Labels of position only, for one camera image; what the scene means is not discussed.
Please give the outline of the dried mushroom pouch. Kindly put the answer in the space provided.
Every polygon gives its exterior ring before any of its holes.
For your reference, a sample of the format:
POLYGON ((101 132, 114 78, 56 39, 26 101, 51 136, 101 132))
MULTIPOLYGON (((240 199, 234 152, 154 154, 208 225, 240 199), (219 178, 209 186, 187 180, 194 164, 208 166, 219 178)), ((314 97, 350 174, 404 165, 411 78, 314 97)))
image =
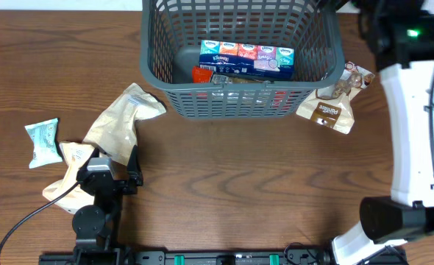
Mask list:
POLYGON ((326 88, 315 89, 298 107, 296 114, 319 125, 348 134, 355 123, 351 101, 374 80, 370 71, 345 64, 340 79, 326 88))

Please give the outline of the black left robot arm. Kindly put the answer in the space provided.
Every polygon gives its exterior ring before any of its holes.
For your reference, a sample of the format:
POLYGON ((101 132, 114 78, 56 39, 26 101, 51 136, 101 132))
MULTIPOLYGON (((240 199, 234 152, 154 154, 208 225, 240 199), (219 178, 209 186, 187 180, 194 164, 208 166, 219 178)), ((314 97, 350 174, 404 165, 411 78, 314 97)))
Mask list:
POLYGON ((126 167, 126 180, 115 177, 113 161, 101 158, 94 149, 77 172, 80 188, 93 196, 93 203, 80 208, 73 217, 76 233, 73 265, 131 265, 135 254, 118 243, 122 201, 138 192, 143 174, 138 163, 138 147, 133 146, 126 167))

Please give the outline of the Kleenex tissue multipack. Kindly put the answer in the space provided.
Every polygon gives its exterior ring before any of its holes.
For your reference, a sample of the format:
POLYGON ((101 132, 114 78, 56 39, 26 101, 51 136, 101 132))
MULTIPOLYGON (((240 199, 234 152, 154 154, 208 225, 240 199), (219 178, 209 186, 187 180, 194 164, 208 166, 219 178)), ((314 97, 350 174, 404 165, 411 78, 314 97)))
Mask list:
POLYGON ((295 52, 291 48, 203 40, 199 67, 221 74, 291 80, 295 52))

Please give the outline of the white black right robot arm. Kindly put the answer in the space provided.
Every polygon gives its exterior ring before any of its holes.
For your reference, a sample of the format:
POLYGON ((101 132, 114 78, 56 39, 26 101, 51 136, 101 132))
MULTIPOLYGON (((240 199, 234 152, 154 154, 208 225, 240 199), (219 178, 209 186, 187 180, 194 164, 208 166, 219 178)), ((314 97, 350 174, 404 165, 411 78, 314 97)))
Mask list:
POLYGON ((434 15, 419 0, 355 6, 388 103, 393 181, 389 196, 361 201, 359 222, 320 263, 404 263, 403 244, 434 236, 434 15))

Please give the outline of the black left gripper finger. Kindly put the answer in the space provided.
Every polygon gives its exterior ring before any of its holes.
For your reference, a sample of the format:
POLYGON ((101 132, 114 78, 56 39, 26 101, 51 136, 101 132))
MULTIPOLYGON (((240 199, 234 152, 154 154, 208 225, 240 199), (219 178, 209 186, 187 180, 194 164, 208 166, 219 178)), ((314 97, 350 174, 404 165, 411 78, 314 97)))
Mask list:
POLYGON ((87 158, 87 160, 84 162, 84 164, 80 167, 80 169, 81 169, 81 170, 86 170, 87 167, 88 167, 88 164, 89 164, 90 160, 91 160, 92 158, 98 158, 98 157, 99 157, 99 149, 98 149, 98 148, 95 148, 95 149, 91 152, 91 154, 90 154, 90 156, 87 158))
POLYGON ((127 174, 134 181, 141 181, 141 169, 138 162, 138 146, 134 145, 127 164, 127 174))

